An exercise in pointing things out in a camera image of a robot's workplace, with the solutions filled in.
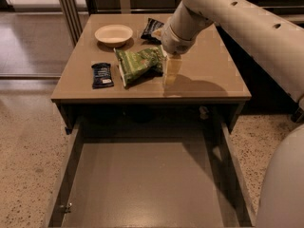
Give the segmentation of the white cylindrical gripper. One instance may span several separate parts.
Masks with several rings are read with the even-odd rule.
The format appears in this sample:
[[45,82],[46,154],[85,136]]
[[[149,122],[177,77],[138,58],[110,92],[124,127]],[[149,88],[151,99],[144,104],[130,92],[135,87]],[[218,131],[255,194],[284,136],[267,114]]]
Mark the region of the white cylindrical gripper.
[[184,26],[166,24],[161,29],[161,43],[170,54],[184,54],[194,45],[195,40]]

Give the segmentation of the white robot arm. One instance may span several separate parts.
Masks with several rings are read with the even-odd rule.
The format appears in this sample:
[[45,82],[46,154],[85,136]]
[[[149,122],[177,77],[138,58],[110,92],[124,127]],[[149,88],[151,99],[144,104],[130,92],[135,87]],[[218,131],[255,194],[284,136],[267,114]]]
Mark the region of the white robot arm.
[[[303,28],[247,0],[181,0],[161,30],[168,53],[184,54],[197,35],[219,24],[303,106]],[[256,228],[304,228],[304,125],[276,148],[263,181]]]

